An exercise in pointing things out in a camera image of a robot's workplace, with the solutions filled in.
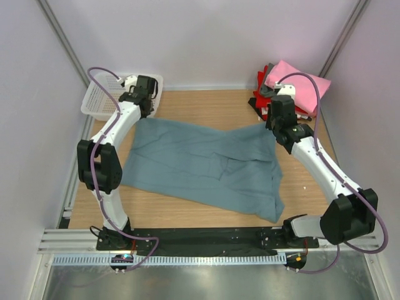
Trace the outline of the white folded t shirt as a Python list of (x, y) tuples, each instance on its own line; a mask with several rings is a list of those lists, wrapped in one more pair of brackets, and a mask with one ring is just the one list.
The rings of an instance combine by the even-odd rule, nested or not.
[[(260, 109), (260, 112), (261, 112), (261, 118), (262, 118), (264, 121), (266, 121), (266, 120), (267, 120), (267, 117), (268, 117), (268, 109), (265, 108), (265, 107), (262, 107), (262, 108)], [(302, 120), (309, 121), (309, 122), (313, 120), (312, 117), (310, 117), (310, 116), (305, 116), (305, 115), (302, 115), (302, 114), (296, 114), (296, 116), (297, 116), (297, 119), (298, 119), (298, 120), (302, 119)]]

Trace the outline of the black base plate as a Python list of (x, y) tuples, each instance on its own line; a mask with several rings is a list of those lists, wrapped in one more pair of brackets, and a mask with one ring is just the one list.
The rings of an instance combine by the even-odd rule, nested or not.
[(167, 257), (250, 257), (272, 256), (280, 249), (316, 249), (313, 237), (289, 237), (281, 228), (217, 227), (217, 228), (157, 228), (133, 229), (133, 241), (109, 229), (97, 236), (98, 251), (131, 251), (147, 256), (154, 247), (152, 238), (159, 239), (154, 256)]

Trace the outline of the black folded t shirt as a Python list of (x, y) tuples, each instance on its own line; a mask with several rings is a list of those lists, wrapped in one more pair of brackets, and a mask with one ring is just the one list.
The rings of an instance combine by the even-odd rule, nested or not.
[(250, 97), (249, 101), (247, 102), (252, 109), (256, 112), (256, 114), (261, 118), (261, 119), (266, 119), (268, 116), (268, 109), (266, 107), (257, 107), (257, 99), (255, 97)]

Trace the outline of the left aluminium corner post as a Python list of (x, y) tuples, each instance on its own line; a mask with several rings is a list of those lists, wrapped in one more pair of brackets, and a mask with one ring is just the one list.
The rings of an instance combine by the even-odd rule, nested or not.
[(69, 42), (68, 37), (66, 36), (62, 26), (60, 25), (52, 7), (49, 5), (49, 2), (47, 0), (36, 0), (36, 3), (44, 14), (44, 17), (49, 23), (51, 29), (53, 30), (57, 40), (61, 44), (62, 49), (64, 50), (79, 79), (82, 81), (84, 86), (88, 88), (90, 84), (88, 75), (86, 74), (83, 65), (81, 64), (73, 47), (71, 46), (71, 43)]

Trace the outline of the blue-grey t shirt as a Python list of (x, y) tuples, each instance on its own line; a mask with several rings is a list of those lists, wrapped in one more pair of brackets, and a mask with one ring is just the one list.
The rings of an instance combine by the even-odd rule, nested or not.
[(275, 223), (284, 210), (282, 177), (275, 137), (261, 123), (222, 131), (143, 119), (121, 183)]

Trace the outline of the red folded t shirt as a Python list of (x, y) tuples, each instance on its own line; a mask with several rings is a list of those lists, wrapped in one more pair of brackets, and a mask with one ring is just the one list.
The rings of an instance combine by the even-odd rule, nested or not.
[(263, 97), (259, 94), (258, 88), (259, 88), (259, 84), (261, 83), (261, 78), (264, 75), (265, 70), (269, 69), (269, 72), (270, 72), (273, 67), (274, 67), (274, 64), (269, 63), (268, 65), (265, 65), (265, 67), (262, 71), (259, 71), (257, 73), (257, 89), (253, 92), (253, 95), (254, 95), (254, 98), (257, 99), (256, 106), (259, 108), (268, 108), (268, 104), (271, 102), (270, 97)]

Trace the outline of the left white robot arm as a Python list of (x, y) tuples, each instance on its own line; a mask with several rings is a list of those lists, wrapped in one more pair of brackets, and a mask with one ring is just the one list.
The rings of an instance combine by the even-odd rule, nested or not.
[(159, 89), (157, 79), (150, 76), (116, 79), (124, 91), (118, 100), (112, 100), (115, 111), (97, 134), (77, 144), (79, 180), (96, 197), (103, 216), (96, 245), (101, 251), (127, 250), (133, 243), (130, 220), (119, 192), (123, 170), (118, 149), (133, 125), (154, 112)]

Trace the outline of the pink folded t shirt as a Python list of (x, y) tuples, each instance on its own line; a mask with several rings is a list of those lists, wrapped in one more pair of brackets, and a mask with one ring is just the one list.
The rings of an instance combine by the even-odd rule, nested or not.
[[(300, 70), (292, 67), (286, 61), (280, 60), (269, 72), (265, 79), (266, 86), (274, 87), (274, 84), (284, 76), (292, 73), (300, 73)], [(316, 83), (320, 98), (324, 96), (331, 85), (331, 81), (322, 77), (309, 75)], [(295, 105), (310, 116), (316, 115), (317, 98), (314, 87), (309, 79), (304, 76), (291, 76), (282, 81), (284, 84), (292, 84), (296, 89)]]

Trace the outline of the grey folded t shirt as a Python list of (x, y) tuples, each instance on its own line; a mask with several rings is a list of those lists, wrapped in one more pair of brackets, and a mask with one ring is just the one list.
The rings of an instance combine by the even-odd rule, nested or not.
[(269, 87), (266, 84), (266, 78), (267, 78), (268, 74), (269, 74), (269, 69), (266, 69), (264, 72), (264, 75), (261, 78), (261, 83), (259, 84), (259, 88), (258, 88), (259, 94), (265, 98), (272, 97), (273, 94), (277, 93), (277, 91), (274, 88)]

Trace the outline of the aluminium corner post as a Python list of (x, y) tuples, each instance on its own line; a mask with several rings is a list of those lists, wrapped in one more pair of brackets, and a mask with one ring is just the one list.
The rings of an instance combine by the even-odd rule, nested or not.
[(53, 30), (57, 40), (61, 44), (62, 49), (64, 50), (79, 79), (82, 81), (84, 86), (88, 88), (90, 84), (88, 75), (86, 74), (83, 65), (81, 64), (73, 47), (71, 46), (71, 43), (69, 42), (68, 37), (66, 36), (62, 26), (60, 25), (52, 7), (49, 5), (49, 2), (47, 0), (36, 0), (36, 3), (44, 14), (44, 17), (49, 23), (51, 29)]
[(325, 60), (321, 71), (319, 72), (319, 77), (325, 78), (329, 71), (331, 70), (334, 62), (340, 55), (341, 51), (344, 49), (346, 43), (349, 41), (352, 33), (354, 32), (358, 22), (361, 20), (363, 14), (368, 8), (370, 0), (358, 0), (356, 5), (352, 9), (349, 17), (344, 23), (339, 36), (337, 37), (327, 59)]

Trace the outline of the white plastic basket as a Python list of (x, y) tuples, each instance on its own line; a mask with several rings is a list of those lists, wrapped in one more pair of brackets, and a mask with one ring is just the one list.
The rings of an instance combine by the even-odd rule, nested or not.
[[(154, 110), (149, 115), (150, 118), (153, 118), (156, 115), (156, 111), (158, 110), (161, 101), (164, 79), (158, 74), (143, 74), (143, 76), (152, 77), (156, 79), (158, 83), (157, 96), (154, 96), (154, 99), (152, 100)], [(117, 79), (108, 72), (100, 71), (94, 75), (94, 78), (115, 100), (118, 100), (120, 95), (125, 91), (121, 84), (117, 82)], [(112, 100), (95, 82), (91, 81), (82, 100), (81, 112), (92, 116), (98, 121), (107, 121), (113, 115), (115, 109)]]

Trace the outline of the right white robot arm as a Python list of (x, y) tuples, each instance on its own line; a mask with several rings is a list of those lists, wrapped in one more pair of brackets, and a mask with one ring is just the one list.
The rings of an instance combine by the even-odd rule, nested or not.
[(278, 144), (309, 171), (323, 191), (329, 206), (322, 216), (300, 215), (285, 220), (283, 243), (295, 248), (304, 238), (324, 238), (333, 245), (359, 238), (374, 231), (378, 206), (373, 189), (362, 189), (340, 170), (314, 139), (313, 130), (300, 124), (290, 96), (274, 96), (268, 106), (266, 127)]

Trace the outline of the right aluminium corner post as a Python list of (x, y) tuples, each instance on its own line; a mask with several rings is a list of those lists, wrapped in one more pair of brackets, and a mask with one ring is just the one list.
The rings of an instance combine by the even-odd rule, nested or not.
[(334, 62), (340, 55), (341, 51), (344, 49), (346, 43), (349, 41), (352, 33), (354, 32), (358, 22), (361, 20), (363, 14), (368, 8), (370, 0), (358, 0), (356, 5), (352, 9), (349, 17), (344, 23), (339, 36), (337, 37), (327, 59), (325, 60), (321, 71), (319, 72), (319, 77), (325, 78), (329, 71), (331, 70)]

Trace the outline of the aluminium rail frame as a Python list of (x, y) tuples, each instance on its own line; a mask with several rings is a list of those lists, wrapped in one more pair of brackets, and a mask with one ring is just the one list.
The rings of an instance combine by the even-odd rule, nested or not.
[[(329, 206), (325, 198), (325, 184), (317, 179), (318, 172), (308, 165), (306, 155), (315, 156), (314, 163), (322, 166), (319, 154), (328, 157), (331, 150), (329, 141), (315, 141), (308, 137), (294, 154), (276, 146), (276, 156), (283, 171), (279, 195), (285, 205), (281, 219), (295, 215), (319, 217)], [(59, 227), (62, 232), (87, 231), (91, 225), (101, 227), (103, 217), (92, 192), (78, 182), (71, 207), (67, 208), (67, 219)], [(254, 227), (268, 226), (270, 223), (255, 215), (219, 209), (193, 201), (162, 196), (121, 186), (122, 206), (131, 220), (133, 228), (215, 228), (215, 227)]]

